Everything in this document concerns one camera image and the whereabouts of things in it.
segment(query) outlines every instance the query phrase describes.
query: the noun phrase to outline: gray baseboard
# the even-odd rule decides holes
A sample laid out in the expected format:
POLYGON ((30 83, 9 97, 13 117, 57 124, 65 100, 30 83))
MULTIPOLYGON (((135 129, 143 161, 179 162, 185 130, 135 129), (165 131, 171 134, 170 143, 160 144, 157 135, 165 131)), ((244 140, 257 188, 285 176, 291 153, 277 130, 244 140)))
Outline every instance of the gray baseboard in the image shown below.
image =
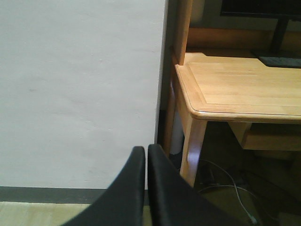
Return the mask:
MULTIPOLYGON (((105 191, 106 189, 0 186, 0 202, 91 204, 105 191)), ((149 205, 147 190, 144 193, 144 205, 149 205)))

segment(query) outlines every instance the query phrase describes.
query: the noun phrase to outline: white wall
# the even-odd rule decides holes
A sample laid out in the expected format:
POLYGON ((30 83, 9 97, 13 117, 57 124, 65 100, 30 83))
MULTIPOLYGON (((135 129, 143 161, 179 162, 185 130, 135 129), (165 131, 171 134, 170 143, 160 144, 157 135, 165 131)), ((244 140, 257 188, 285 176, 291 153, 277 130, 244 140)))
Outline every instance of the white wall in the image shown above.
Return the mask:
POLYGON ((2 0, 0 186, 107 188, 154 142, 165 0, 2 0))

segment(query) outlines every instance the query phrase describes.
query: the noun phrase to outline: cable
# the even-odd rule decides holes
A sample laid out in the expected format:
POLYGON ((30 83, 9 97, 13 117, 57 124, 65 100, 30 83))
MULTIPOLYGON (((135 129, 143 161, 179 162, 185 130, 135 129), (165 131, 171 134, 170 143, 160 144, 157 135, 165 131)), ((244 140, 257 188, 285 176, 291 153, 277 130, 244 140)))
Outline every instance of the cable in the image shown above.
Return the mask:
MULTIPOLYGON (((205 188, 199 190, 198 192, 201 193, 201 192, 203 192, 203 191, 205 191, 205 190, 207 190, 207 189, 217 188, 217 187, 234 187, 234 186, 233 186, 233 185, 214 185, 214 186, 205 187, 205 188)), ((259 202, 259 204, 261 205, 261 208, 263 209, 263 211, 264 211, 264 212, 265 212, 272 220, 279 221, 278 218, 273 217, 272 215, 270 215, 270 214, 267 212, 267 210, 264 208, 262 202, 260 201, 260 199, 258 198, 257 195, 255 195, 253 192, 250 192, 250 191, 247 190, 247 189, 244 189, 243 187, 237 186, 237 188, 240 189, 240 190, 243 190, 243 191, 245 191, 245 192, 248 192, 250 195, 252 195, 252 196, 259 202)))
POLYGON ((215 164, 214 162, 209 161, 209 160, 206 160, 206 159, 200 159, 200 160, 201 160, 201 161, 208 162, 208 163, 214 165, 215 167, 219 168, 220 170, 222 170, 224 173, 226 173, 226 174, 230 177, 230 179, 232 180, 232 183, 233 183, 233 185, 234 185, 235 192, 236 192, 236 195, 237 195, 237 198, 238 198, 238 201, 239 201, 241 207, 243 208, 243 210, 246 212, 246 214, 247 214, 248 217, 250 218, 252 224, 253 224, 253 225, 257 225, 257 224, 258 224, 258 221, 256 220, 256 218, 255 218, 252 214, 250 214, 250 213, 248 212, 248 210, 245 208, 244 204, 242 203, 242 201, 241 201, 241 199, 240 199, 240 196, 239 196, 239 192, 238 192, 236 183, 235 183, 233 177, 232 177, 226 170, 224 170, 222 167, 220 167, 219 165, 215 164))

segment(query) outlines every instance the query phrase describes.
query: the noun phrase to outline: black computer monitor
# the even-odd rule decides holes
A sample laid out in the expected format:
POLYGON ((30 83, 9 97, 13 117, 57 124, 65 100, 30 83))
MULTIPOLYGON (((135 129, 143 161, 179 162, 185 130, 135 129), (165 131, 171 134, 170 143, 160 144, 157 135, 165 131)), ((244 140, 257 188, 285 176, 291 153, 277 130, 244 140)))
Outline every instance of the black computer monitor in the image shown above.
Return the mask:
POLYGON ((301 0, 222 0, 221 16, 278 19, 270 49, 252 53, 267 66, 301 68, 300 56, 281 51, 288 21, 301 21, 301 0))

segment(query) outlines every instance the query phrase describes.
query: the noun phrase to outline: desk drawer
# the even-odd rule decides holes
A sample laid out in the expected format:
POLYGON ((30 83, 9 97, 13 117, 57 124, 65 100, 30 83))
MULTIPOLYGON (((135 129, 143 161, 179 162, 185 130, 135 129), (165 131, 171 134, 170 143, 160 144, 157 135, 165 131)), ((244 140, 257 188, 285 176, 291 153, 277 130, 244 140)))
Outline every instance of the desk drawer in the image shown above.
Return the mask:
POLYGON ((301 151, 301 125, 229 122, 244 149, 301 151))

